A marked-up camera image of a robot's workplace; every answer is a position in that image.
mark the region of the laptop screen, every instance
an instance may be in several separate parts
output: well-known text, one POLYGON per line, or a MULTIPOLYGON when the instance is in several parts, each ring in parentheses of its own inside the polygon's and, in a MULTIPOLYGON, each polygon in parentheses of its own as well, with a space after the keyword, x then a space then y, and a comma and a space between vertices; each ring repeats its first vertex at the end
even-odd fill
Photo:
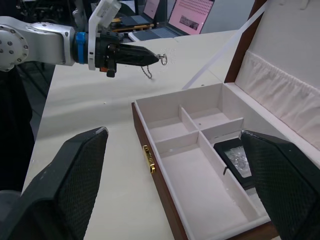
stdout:
POLYGON ((147 0, 143 13, 147 14, 150 18, 154 19, 159 3, 160 0, 147 0))
POLYGON ((215 0, 176 0, 169 24, 194 35, 201 32, 215 0))

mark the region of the white strap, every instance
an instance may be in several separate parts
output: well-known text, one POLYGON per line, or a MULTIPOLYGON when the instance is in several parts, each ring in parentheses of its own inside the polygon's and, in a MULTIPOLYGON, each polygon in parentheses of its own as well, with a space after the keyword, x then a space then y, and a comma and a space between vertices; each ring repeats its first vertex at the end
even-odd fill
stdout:
POLYGON ((214 64, 233 44, 240 38, 240 36, 246 31, 251 24, 253 24, 257 18, 259 18, 265 11, 266 2, 260 9, 252 16, 246 23, 229 39, 229 41, 191 78, 191 80, 182 88, 186 90, 212 65, 214 64))

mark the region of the gold latch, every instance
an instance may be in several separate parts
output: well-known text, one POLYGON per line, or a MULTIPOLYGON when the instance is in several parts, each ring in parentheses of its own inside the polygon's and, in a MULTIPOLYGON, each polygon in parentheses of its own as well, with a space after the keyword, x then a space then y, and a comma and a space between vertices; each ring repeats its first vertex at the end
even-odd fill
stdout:
POLYGON ((144 145, 142 147, 142 150, 143 150, 144 158, 150 168, 150 173, 154 174, 156 172, 156 165, 154 160, 152 159, 152 155, 151 155, 151 152, 149 151, 148 146, 144 145))

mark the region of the white fabric lining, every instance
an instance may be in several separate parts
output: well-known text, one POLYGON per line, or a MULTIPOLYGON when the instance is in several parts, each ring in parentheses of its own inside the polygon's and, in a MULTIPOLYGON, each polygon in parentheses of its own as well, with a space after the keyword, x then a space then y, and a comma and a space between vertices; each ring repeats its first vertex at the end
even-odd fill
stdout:
POLYGON ((235 84, 320 150, 320 90, 249 50, 235 84))

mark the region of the wooden jewelry box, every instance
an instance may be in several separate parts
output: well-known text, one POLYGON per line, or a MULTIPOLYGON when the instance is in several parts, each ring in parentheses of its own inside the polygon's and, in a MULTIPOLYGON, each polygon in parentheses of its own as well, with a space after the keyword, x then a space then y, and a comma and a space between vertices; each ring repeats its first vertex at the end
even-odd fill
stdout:
MULTIPOLYGON (((251 15, 265 2, 256 0, 251 15)), ((320 20, 320 4, 311 1, 300 10, 300 0, 280 3, 271 0, 243 33, 224 83, 132 103, 136 132, 176 240, 278 236, 255 189, 244 190, 213 148, 242 129, 292 142, 320 166, 319 66, 310 55, 320 56, 320 26, 310 23, 320 20)))

